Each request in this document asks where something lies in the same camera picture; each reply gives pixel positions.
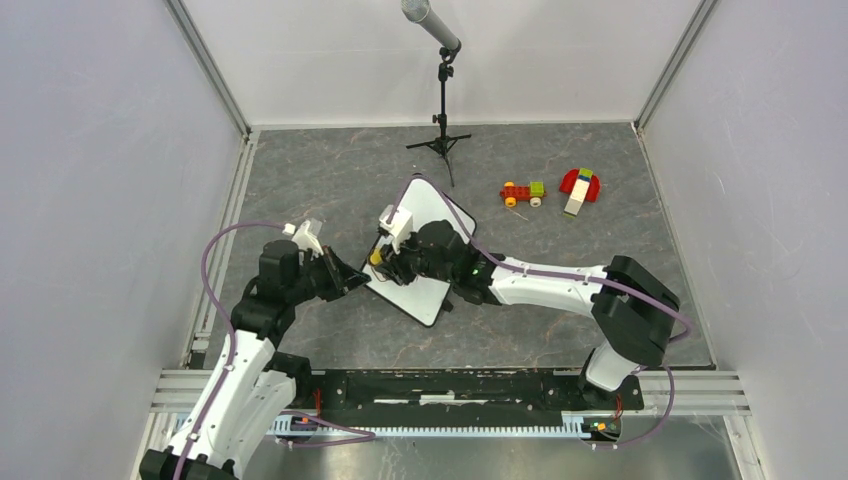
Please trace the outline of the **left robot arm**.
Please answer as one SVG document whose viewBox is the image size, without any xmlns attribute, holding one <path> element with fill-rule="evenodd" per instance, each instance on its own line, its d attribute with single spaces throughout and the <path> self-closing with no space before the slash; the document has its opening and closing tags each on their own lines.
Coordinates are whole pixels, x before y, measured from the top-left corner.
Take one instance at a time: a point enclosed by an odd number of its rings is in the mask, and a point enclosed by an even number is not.
<svg viewBox="0 0 848 480">
<path fill-rule="evenodd" d="M 257 275 L 231 313 L 232 330 L 200 398 L 164 449 L 145 452 L 140 477 L 240 478 L 274 419 L 314 394 L 310 361 L 279 350 L 297 306 L 335 301 L 369 280 L 327 246 L 267 243 Z"/>
</svg>

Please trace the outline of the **yellow bone-shaped eraser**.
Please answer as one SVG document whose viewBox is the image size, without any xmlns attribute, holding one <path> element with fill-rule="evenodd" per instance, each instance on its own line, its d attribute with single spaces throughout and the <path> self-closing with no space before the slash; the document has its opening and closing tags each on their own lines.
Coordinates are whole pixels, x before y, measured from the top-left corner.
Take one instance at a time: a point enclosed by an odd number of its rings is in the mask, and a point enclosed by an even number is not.
<svg viewBox="0 0 848 480">
<path fill-rule="evenodd" d="M 376 267 L 383 262 L 382 254 L 379 249 L 376 249 L 371 253 L 368 262 L 372 267 Z"/>
</svg>

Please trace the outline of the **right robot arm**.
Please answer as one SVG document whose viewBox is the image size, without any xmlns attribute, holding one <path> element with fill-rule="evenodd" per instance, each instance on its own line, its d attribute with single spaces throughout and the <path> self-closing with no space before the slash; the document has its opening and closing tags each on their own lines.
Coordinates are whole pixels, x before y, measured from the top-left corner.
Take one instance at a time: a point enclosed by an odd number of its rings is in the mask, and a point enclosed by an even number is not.
<svg viewBox="0 0 848 480">
<path fill-rule="evenodd" d="M 591 408 L 606 406 L 639 369 L 663 365 L 679 311 L 677 297 L 630 257 L 595 267 L 522 262 L 481 248 L 447 220 L 428 222 L 402 242 L 377 244 L 367 263 L 401 287 L 431 279 L 468 303 L 539 306 L 594 320 L 604 341 L 577 382 Z"/>
</svg>

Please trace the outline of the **white whiteboard with red writing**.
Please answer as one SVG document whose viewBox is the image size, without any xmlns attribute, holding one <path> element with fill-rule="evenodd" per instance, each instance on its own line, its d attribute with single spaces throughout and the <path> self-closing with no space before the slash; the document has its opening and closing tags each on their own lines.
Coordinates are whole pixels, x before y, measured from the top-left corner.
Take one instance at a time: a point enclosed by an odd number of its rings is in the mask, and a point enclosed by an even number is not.
<svg viewBox="0 0 848 480">
<path fill-rule="evenodd" d="M 470 234 L 476 232 L 476 219 L 452 199 L 443 199 L 439 190 L 422 176 L 412 177 L 395 202 L 398 211 L 392 221 L 408 224 L 409 233 L 418 232 L 425 224 L 440 220 L 447 220 L 465 242 L 468 242 L 465 231 Z M 378 216 L 378 220 L 392 211 L 395 202 Z M 381 281 L 368 260 L 363 263 L 363 272 L 372 278 L 366 285 L 368 289 L 425 327 L 436 322 L 450 289 L 448 283 L 422 277 L 404 286 L 388 279 Z"/>
</svg>

